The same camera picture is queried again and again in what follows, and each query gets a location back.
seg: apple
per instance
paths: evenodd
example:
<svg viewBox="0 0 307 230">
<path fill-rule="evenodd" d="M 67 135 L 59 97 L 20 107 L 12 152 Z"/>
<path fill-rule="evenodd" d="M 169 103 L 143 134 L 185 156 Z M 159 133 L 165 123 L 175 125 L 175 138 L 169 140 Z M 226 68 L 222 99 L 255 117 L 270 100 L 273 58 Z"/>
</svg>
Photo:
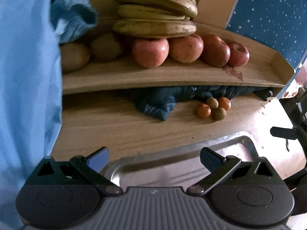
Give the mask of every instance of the apple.
<svg viewBox="0 0 307 230">
<path fill-rule="evenodd" d="M 225 65 L 230 57 L 229 46 L 216 35 L 209 35 L 202 39 L 204 50 L 201 54 L 201 59 L 213 67 Z"/>
<path fill-rule="evenodd" d="M 241 67 L 247 64 L 249 60 L 248 49 L 241 43 L 232 41 L 227 44 L 230 48 L 230 58 L 228 64 L 232 67 Z"/>
<path fill-rule="evenodd" d="M 170 38 L 168 43 L 170 56 L 185 64 L 196 61 L 204 49 L 203 40 L 197 34 Z"/>
<path fill-rule="evenodd" d="M 161 65 L 168 56 L 167 39 L 138 38 L 132 46 L 134 59 L 141 66 L 152 68 Z"/>
</svg>

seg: small orange fruit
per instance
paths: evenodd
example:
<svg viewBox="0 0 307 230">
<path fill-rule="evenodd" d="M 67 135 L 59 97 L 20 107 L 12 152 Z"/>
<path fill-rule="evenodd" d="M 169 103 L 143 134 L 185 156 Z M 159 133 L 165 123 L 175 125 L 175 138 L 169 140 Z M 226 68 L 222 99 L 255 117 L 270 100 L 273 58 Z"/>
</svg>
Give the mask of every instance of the small orange fruit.
<svg viewBox="0 0 307 230">
<path fill-rule="evenodd" d="M 216 109 L 219 107 L 219 103 L 215 98 L 208 98 L 206 104 L 209 105 L 210 109 Z"/>
<path fill-rule="evenodd" d="M 225 111 L 228 111 L 231 107 L 231 103 L 228 98 L 221 97 L 218 99 L 219 107 L 224 108 Z"/>
<path fill-rule="evenodd" d="M 209 117 L 211 109 L 207 104 L 200 104 L 196 109 L 196 115 L 202 119 Z"/>
<path fill-rule="evenodd" d="M 215 121 L 223 120 L 226 117 L 226 111 L 224 108 L 219 107 L 217 109 L 213 109 L 213 119 Z"/>
</svg>

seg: banana bunch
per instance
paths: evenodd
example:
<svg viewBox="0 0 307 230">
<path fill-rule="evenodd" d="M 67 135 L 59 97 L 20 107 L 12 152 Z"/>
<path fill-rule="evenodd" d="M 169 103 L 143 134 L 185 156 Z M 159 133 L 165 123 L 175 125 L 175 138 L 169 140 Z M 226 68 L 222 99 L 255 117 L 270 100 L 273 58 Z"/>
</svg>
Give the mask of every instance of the banana bunch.
<svg viewBox="0 0 307 230">
<path fill-rule="evenodd" d="M 144 38 L 172 38 L 193 34 L 195 0 L 115 0 L 120 3 L 113 30 Z"/>
</svg>

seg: blue fabric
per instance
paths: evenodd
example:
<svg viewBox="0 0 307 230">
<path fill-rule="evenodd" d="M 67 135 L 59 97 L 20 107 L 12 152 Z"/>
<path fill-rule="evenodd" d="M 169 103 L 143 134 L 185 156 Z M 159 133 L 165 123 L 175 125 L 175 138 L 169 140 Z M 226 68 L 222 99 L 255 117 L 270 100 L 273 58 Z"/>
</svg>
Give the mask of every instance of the blue fabric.
<svg viewBox="0 0 307 230">
<path fill-rule="evenodd" d="M 274 48 L 296 68 L 307 48 L 307 0 L 239 0 L 228 30 Z"/>
<path fill-rule="evenodd" d="M 74 41 L 98 23 L 89 0 L 52 0 L 50 20 L 59 43 Z"/>
<path fill-rule="evenodd" d="M 0 21 L 0 226 L 5 230 L 22 226 L 15 197 L 59 134 L 59 42 L 94 27 L 97 14 L 89 0 L 0 0 Z"/>
<path fill-rule="evenodd" d="M 257 86 L 198 85 L 134 88 L 126 91 L 136 109 L 148 116 L 166 120 L 178 102 L 199 100 L 205 102 L 209 97 L 232 99 L 267 90 Z"/>
</svg>

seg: metal tray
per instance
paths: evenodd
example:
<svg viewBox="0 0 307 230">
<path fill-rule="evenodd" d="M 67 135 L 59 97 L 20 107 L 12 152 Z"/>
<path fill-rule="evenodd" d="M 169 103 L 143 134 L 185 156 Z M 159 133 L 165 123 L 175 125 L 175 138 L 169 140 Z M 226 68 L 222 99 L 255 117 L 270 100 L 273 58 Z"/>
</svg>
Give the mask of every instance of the metal tray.
<svg viewBox="0 0 307 230">
<path fill-rule="evenodd" d="M 258 157 L 254 138 L 240 131 L 214 140 L 121 158 L 110 164 L 104 176 L 124 190 L 127 186 L 182 186 L 186 190 L 210 174 L 200 162 L 203 147 L 210 147 L 222 156 L 234 155 L 242 161 Z"/>
</svg>

